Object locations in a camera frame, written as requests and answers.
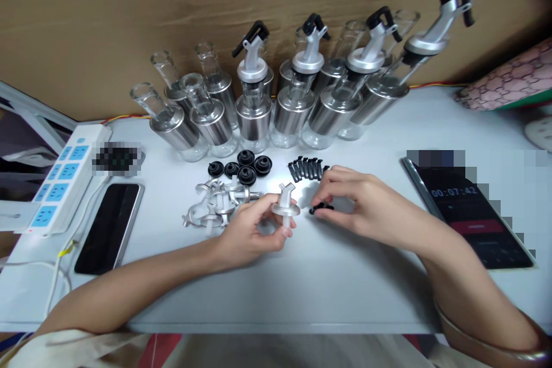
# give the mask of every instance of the smartphone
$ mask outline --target smartphone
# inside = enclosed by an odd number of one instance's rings
[[[108,186],[75,264],[75,273],[101,275],[121,265],[144,186]]]
[[[487,269],[534,266],[512,229],[462,173],[464,168],[419,167],[408,158],[402,163],[430,213],[460,233]]]

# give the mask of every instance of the white cable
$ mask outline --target white cable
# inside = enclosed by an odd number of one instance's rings
[[[98,186],[95,188],[94,192],[92,193],[92,195],[88,199],[88,203],[86,204],[86,207],[85,207],[82,215],[80,216],[79,223],[75,226],[75,229],[73,230],[73,232],[71,233],[71,235],[69,236],[69,238],[67,239],[67,241],[63,245],[63,248],[60,251],[63,251],[63,250],[66,250],[66,249],[69,248],[69,246],[70,246],[70,244],[73,240],[73,237],[79,231],[79,228],[81,227],[81,225],[83,223],[83,220],[85,219],[85,217],[88,214],[88,209],[93,204],[92,200],[94,200],[94,197],[96,196],[96,194],[98,193],[100,188],[102,188],[104,183],[107,182],[109,180],[109,178],[110,178],[109,175],[104,176],[103,180],[100,181]],[[54,274],[53,274],[53,278],[52,278],[52,285],[50,286],[50,292],[48,293],[48,301],[46,303],[46,310],[45,310],[44,318],[48,317],[48,315],[50,313],[50,307],[52,306],[53,295],[56,291],[56,285],[58,284],[58,274],[59,274],[60,265],[61,265],[61,262],[62,262],[62,257],[63,256],[58,255],[57,258],[56,258],[56,263],[54,265]]]
[[[49,262],[21,262],[21,263],[2,263],[0,264],[0,269],[6,266],[25,266],[25,265],[39,265],[39,266],[45,266],[49,267],[50,269],[56,269],[55,265],[53,263]],[[61,273],[63,276],[63,281],[65,282],[65,288],[67,290],[67,293],[71,291],[71,281],[69,280],[69,277],[65,274],[65,272],[62,269],[57,270],[58,273]]]

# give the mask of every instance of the power strip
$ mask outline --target power strip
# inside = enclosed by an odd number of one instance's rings
[[[112,130],[104,125],[75,128],[56,163],[36,193],[40,207],[21,233],[50,235],[67,231],[92,178],[92,158],[109,140]]]

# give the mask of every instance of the electrical cord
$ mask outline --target electrical cord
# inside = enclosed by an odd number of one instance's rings
[[[50,269],[56,269],[56,266],[53,263],[50,262],[20,262],[20,263],[0,263],[0,269],[7,266],[26,266],[26,265],[39,265],[39,266],[45,266]],[[69,280],[69,277],[65,274],[65,272],[62,269],[57,270],[58,273],[61,273],[63,276],[63,281],[65,282],[65,288],[68,292],[71,291],[71,281]]]
[[[90,206],[92,206],[92,204],[93,204],[92,200],[95,200],[96,194],[104,186],[104,183],[106,183],[109,180],[109,178],[110,178],[109,175],[104,176],[103,180],[100,181],[98,186],[95,188],[94,192],[92,193],[92,195],[88,199],[88,203],[86,204],[84,212],[80,216],[78,224],[75,226],[75,229],[73,230],[73,232],[71,233],[71,235],[69,236],[69,238],[67,239],[65,244],[63,245],[62,250],[57,255],[56,263],[54,265],[54,275],[53,275],[53,278],[52,278],[52,285],[50,286],[50,292],[48,293],[48,301],[46,303],[46,310],[45,310],[45,316],[44,316],[45,318],[48,317],[48,315],[50,313],[50,307],[52,306],[53,295],[56,291],[56,286],[58,284],[58,274],[59,274],[60,265],[61,265],[61,262],[62,262],[62,257],[64,257],[67,253],[69,253],[72,250],[73,237],[75,237],[75,235],[77,234],[77,232],[81,228],[81,225],[82,225],[85,217],[87,216],[87,214],[89,212]]]

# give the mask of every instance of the timer display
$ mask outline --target timer display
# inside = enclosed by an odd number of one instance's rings
[[[444,190],[431,190],[431,195],[435,198],[438,197],[455,197],[463,196],[465,194],[477,194],[477,187],[463,187],[463,188],[449,188]]]

